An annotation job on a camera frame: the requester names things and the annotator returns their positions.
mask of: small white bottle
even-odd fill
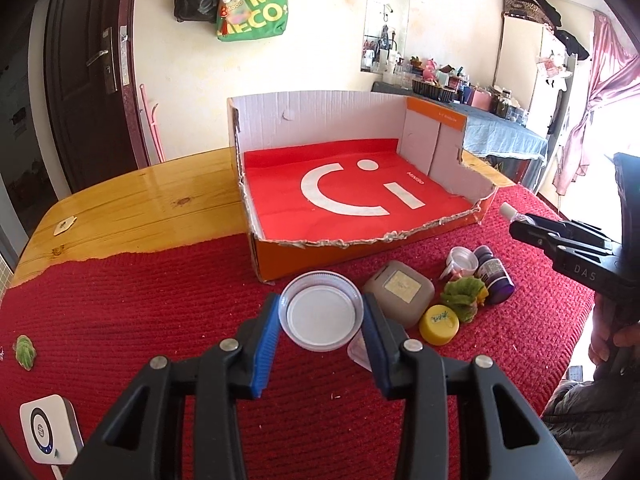
[[[536,221],[533,218],[527,215],[523,215],[522,213],[518,213],[516,208],[514,208],[508,202],[504,202],[500,206],[500,214],[509,222],[524,222],[530,225],[537,225]]]

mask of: purple bottle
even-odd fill
[[[484,282],[484,286],[489,291],[489,296],[485,303],[497,305],[507,301],[513,291],[516,290],[511,278],[504,269],[502,262],[494,256],[491,249],[486,245],[478,247],[474,254],[478,258],[478,270],[476,278]]]

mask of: white cabinet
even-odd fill
[[[539,23],[504,17],[494,84],[511,90],[520,106],[529,111],[527,128],[546,137],[556,110],[560,82],[551,85],[538,72],[536,60],[552,54],[566,55],[566,49]]]

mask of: finger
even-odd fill
[[[595,352],[595,354],[606,361],[609,359],[609,347],[604,342],[603,339],[600,339],[596,334],[591,334],[591,349]]]
[[[604,301],[597,301],[598,296],[599,295],[596,296],[596,303],[593,307],[593,333],[600,339],[606,341],[609,339],[611,330],[609,324],[605,322]]]
[[[613,336],[615,346],[640,345],[640,324],[625,326]]]
[[[600,356],[593,351],[593,348],[591,348],[591,346],[589,346],[588,354],[589,354],[589,359],[596,366],[599,366],[604,362],[602,359],[600,359]]]

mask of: green succulent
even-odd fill
[[[440,302],[451,308],[463,323],[470,323],[478,313],[478,294],[484,287],[482,280],[469,276],[444,286]]]
[[[15,359],[20,363],[20,366],[27,371],[31,370],[36,359],[36,349],[33,347],[31,339],[25,335],[18,336],[14,350]]]

